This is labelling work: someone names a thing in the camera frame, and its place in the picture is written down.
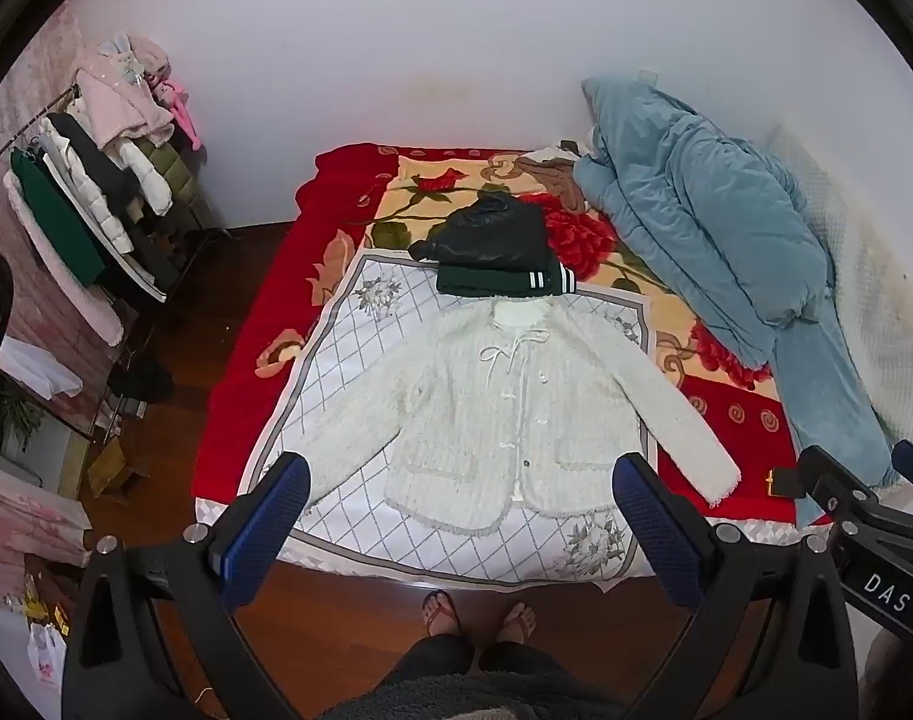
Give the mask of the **pink floral curtain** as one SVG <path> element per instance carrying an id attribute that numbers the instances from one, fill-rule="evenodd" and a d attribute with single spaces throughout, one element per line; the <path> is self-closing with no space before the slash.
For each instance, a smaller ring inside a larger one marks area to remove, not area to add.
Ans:
<path id="1" fill-rule="evenodd" d="M 82 380 L 79 394 L 56 395 L 40 405 L 78 433 L 92 433 L 116 349 L 92 330 L 43 265 L 9 203 L 4 174 L 11 138 L 52 99 L 70 87 L 71 70 L 84 46 L 73 7 L 61 5 L 17 57 L 0 85 L 0 252 L 14 277 L 8 335 L 45 349 Z M 86 512 L 58 504 L 34 483 L 0 472 L 0 606 L 24 589 L 24 556 L 84 561 Z"/>

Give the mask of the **olive puffer jacket hanging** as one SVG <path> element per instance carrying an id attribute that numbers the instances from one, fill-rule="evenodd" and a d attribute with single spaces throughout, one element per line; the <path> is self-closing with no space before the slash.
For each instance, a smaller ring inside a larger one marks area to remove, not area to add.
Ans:
<path id="1" fill-rule="evenodd" d="M 134 144 L 143 151 L 155 171 L 159 172 L 172 192 L 172 197 L 183 205 L 193 206 L 200 198 L 200 187 L 193 172 L 171 143 L 154 145 L 149 138 L 137 138 Z"/>

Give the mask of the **pink fluffy jacket hanging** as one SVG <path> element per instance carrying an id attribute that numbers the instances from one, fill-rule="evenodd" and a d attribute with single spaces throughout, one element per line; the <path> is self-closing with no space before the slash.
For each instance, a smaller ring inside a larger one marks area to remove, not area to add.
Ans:
<path id="1" fill-rule="evenodd" d="M 162 47 L 126 32 L 77 54 L 73 78 L 98 148 L 120 138 L 146 137 L 154 145 L 170 140 L 175 130 L 173 114 L 157 103 L 152 91 L 152 82 L 169 67 Z"/>

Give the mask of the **person's left foot sandal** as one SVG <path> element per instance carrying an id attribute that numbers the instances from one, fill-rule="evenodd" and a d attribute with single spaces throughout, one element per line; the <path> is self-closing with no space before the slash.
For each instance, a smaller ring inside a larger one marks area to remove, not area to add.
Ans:
<path id="1" fill-rule="evenodd" d="M 422 600 L 421 614 L 429 637 L 463 632 L 454 600 L 443 590 L 434 590 Z"/>

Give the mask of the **white fluffy cardigan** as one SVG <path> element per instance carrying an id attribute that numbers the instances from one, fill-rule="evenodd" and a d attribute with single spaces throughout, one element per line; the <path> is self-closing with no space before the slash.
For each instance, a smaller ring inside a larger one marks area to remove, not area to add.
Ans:
<path id="1" fill-rule="evenodd" d="M 471 301 L 386 351 L 374 395 L 343 390 L 296 452 L 320 499 L 385 454 L 388 504 L 429 527 L 487 535 L 512 505 L 606 511 L 623 455 L 651 436 L 708 505 L 741 472 L 707 422 L 623 328 L 562 298 Z"/>

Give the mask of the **black leather jacket folded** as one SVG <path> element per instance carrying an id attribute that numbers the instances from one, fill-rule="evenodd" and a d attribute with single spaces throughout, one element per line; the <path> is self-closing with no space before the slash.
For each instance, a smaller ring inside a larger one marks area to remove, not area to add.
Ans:
<path id="1" fill-rule="evenodd" d="M 408 254 L 418 262 L 531 271 L 543 270 L 552 250 L 538 205 L 509 193 L 484 193 L 409 245 Z"/>

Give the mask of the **white floral grid sheet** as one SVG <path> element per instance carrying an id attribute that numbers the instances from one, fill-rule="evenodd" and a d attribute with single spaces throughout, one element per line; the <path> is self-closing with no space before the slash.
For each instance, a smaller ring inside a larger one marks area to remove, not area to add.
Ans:
<path id="1" fill-rule="evenodd" d="M 454 296 L 437 291 L 432 266 L 385 249 L 354 255 L 290 367 L 251 449 L 240 491 L 255 489 L 274 461 L 296 449 L 343 390 L 376 394 L 370 367 L 458 304 Z M 308 505 L 279 551 L 281 561 L 415 587 L 496 592 L 556 583 L 609 590 L 650 572 L 637 539 L 614 509 L 548 518 L 515 504 L 497 530 L 460 535 L 393 509 L 383 494 L 386 472 L 386 455 L 374 455 L 341 486 Z"/>

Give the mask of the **blue-grey quilt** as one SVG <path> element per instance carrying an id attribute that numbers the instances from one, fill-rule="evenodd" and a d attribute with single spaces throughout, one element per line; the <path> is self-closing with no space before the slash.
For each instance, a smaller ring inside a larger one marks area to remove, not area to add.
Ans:
<path id="1" fill-rule="evenodd" d="M 582 91 L 587 202 L 741 366 L 772 372 L 795 449 L 821 447 L 872 489 L 896 483 L 792 172 L 653 86 L 590 76 Z"/>

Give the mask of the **clothes rack metal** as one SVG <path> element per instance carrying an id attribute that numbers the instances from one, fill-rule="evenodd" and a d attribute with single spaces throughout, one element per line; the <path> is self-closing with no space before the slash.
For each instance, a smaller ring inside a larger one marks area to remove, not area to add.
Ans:
<path id="1" fill-rule="evenodd" d="M 178 305 L 182 305 L 183 289 L 201 247 L 224 236 L 226 231 L 212 226 L 209 208 L 201 199 L 193 206 L 178 203 L 162 220 L 143 224 L 137 237 L 154 247 L 152 261 L 166 262 L 175 275 L 173 280 L 151 284 L 151 288 L 139 286 L 136 278 L 141 271 L 126 270 L 107 244 L 95 244 L 105 270 L 94 288 L 109 301 L 123 330 L 118 343 L 102 340 L 56 282 L 9 203 L 2 183 L 4 172 L 9 169 L 9 154 L 18 148 L 27 151 L 38 135 L 38 122 L 43 115 L 66 106 L 71 94 L 70 89 L 61 91 L 50 104 L 37 114 L 24 117 L 19 128 L 9 130 L 0 140 L 0 252 L 14 277 L 14 305 L 6 335 L 47 351 L 81 379 L 81 390 L 74 395 L 44 397 L 33 388 L 27 395 L 76 433 L 92 436 L 98 405 L 109 391 L 110 369 L 128 351 L 146 343 L 157 323 L 175 314 Z"/>

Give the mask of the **dark green striped garment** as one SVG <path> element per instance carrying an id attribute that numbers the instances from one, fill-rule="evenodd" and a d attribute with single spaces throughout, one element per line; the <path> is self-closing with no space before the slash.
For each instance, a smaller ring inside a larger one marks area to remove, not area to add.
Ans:
<path id="1" fill-rule="evenodd" d="M 437 266 L 437 291 L 459 298 L 543 298 L 577 289 L 577 277 L 555 259 L 544 270 L 492 270 L 477 266 Z"/>

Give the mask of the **bright pink garment hanging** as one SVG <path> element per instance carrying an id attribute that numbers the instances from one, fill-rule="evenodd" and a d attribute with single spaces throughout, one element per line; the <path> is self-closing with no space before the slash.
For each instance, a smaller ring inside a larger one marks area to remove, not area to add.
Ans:
<path id="1" fill-rule="evenodd" d="M 160 80 L 154 89 L 155 98 L 159 101 L 160 106 L 165 107 L 177 127 L 182 130 L 183 135 L 188 138 L 191 149 L 200 151 L 203 148 L 203 140 L 196 132 L 193 119 L 191 119 L 190 110 L 188 109 L 188 93 L 182 85 L 170 80 Z"/>

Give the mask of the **white textured pillow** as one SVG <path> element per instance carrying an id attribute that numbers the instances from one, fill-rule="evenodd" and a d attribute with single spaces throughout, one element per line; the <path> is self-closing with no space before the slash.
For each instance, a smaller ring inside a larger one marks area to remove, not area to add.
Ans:
<path id="1" fill-rule="evenodd" d="M 913 444 L 913 284 L 861 198 L 785 125 L 767 149 L 797 179 L 804 217 L 832 260 L 834 302 L 884 431 Z"/>

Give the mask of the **person's right foot sandal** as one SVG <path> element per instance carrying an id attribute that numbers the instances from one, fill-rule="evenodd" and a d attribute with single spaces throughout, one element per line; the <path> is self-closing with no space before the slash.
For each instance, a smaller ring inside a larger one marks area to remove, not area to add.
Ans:
<path id="1" fill-rule="evenodd" d="M 505 616 L 495 642 L 527 644 L 536 629 L 536 613 L 525 601 L 517 601 Z"/>

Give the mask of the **person's foot sandal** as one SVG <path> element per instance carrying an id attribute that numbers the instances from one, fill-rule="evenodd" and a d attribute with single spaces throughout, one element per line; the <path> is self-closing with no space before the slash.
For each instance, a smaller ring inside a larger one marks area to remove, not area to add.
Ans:
<path id="1" fill-rule="evenodd" d="M 443 590 L 434 590 L 422 600 L 421 614 L 429 637 L 463 632 L 454 600 Z"/>
<path id="2" fill-rule="evenodd" d="M 527 644 L 536 629 L 536 613 L 525 601 L 517 601 L 505 616 L 495 642 Z"/>

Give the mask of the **green hanging garment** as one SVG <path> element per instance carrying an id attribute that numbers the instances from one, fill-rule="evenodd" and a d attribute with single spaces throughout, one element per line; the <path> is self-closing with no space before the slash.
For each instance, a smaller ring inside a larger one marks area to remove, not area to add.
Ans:
<path id="1" fill-rule="evenodd" d="M 27 151 L 14 149 L 11 169 L 19 179 L 24 200 L 53 249 L 84 288 L 102 275 L 104 262 L 89 238 L 87 227 L 48 174 Z"/>

